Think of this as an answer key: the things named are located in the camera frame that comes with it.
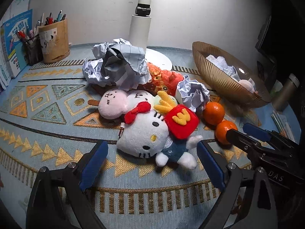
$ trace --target pen holder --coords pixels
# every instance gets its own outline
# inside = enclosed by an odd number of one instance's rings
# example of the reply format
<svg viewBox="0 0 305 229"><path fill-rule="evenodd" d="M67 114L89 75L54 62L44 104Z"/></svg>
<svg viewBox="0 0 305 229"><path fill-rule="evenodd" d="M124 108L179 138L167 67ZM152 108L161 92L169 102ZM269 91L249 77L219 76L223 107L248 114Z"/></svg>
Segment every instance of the pen holder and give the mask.
<svg viewBox="0 0 305 229"><path fill-rule="evenodd" d="M24 41L23 47L25 49L26 61L29 65L37 64L43 60L39 35Z"/></svg>
<svg viewBox="0 0 305 229"><path fill-rule="evenodd" d="M68 20L39 27L44 63L55 63L69 56Z"/></svg>

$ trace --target orange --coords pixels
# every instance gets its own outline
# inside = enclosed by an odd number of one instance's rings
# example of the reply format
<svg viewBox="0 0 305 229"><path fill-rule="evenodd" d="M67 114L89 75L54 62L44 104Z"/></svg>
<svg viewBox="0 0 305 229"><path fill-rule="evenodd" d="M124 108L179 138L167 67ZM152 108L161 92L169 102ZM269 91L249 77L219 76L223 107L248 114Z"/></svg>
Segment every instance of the orange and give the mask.
<svg viewBox="0 0 305 229"><path fill-rule="evenodd" d="M225 109L218 102L208 102L202 115L207 123L216 126L224 119Z"/></svg>
<svg viewBox="0 0 305 229"><path fill-rule="evenodd" d="M237 130L236 125L232 121L222 121L219 123L215 130L216 139L223 145L229 145L230 143L226 139L226 133L230 129Z"/></svg>

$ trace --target mesh pen holder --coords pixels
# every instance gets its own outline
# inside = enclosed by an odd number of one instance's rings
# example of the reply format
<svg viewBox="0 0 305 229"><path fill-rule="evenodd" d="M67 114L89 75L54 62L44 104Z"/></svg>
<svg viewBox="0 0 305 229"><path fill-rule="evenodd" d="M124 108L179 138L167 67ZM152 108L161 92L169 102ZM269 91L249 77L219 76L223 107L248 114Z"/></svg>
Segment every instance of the mesh pen holder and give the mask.
<svg viewBox="0 0 305 229"><path fill-rule="evenodd" d="M43 60L39 34L23 42L26 61L29 65L34 65Z"/></svg>

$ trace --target crumpled paper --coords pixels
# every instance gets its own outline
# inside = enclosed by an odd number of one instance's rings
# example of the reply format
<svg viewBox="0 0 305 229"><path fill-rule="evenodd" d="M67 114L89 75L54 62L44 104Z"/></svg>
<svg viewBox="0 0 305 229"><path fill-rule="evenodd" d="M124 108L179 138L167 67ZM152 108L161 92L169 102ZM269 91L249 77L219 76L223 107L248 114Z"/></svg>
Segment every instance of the crumpled paper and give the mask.
<svg viewBox="0 0 305 229"><path fill-rule="evenodd" d="M112 43L108 43L105 41L104 43L101 43L99 45L95 45L92 48L93 55L96 59L103 59L105 57L106 51L109 47L115 45L115 44L125 44L125 45L131 45L129 41L124 40L122 38L120 39L114 39Z"/></svg>
<svg viewBox="0 0 305 229"><path fill-rule="evenodd" d="M197 80L190 80L189 76L185 75L184 80L177 85L176 99L180 104L196 112L198 107L204 108L209 101L209 91L204 84Z"/></svg>
<svg viewBox="0 0 305 229"><path fill-rule="evenodd" d="M95 45L92 51L98 60L85 60L82 68L89 83L129 90L151 80L144 49L129 41L114 39L113 43Z"/></svg>
<svg viewBox="0 0 305 229"><path fill-rule="evenodd" d="M101 75L101 67L103 64L103 59L88 61L85 59L83 63L83 75L86 77L88 83L97 84L99 86L105 87L115 85L109 79L109 77L105 77Z"/></svg>
<svg viewBox="0 0 305 229"><path fill-rule="evenodd" d="M219 56L217 59L213 55L209 55L207 58L211 63L217 66L220 70L233 78L236 82L240 80L239 75L234 66L228 66L224 57Z"/></svg>

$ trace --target screw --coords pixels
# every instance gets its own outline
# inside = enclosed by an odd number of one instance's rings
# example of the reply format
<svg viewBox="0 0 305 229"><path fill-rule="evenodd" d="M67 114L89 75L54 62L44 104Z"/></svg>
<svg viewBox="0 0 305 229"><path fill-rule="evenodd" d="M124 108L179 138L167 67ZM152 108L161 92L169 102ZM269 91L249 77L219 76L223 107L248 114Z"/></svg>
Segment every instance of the screw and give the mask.
<svg viewBox="0 0 305 229"><path fill-rule="evenodd" d="M236 164L234 164L234 163L228 163L228 167L229 167L230 169L235 169L235 168L236 168Z"/></svg>
<svg viewBox="0 0 305 229"><path fill-rule="evenodd" d="M39 169L39 172L45 172L47 170L47 167L43 166Z"/></svg>
<svg viewBox="0 0 305 229"><path fill-rule="evenodd" d="M263 173L265 172L264 168L263 167L258 167L257 170L260 172L260 173Z"/></svg>
<svg viewBox="0 0 305 229"><path fill-rule="evenodd" d="M69 163L69 164L68 164L68 167L69 167L70 169L75 168L75 166L76 166L76 163L75 163L75 162L72 162L72 163Z"/></svg>

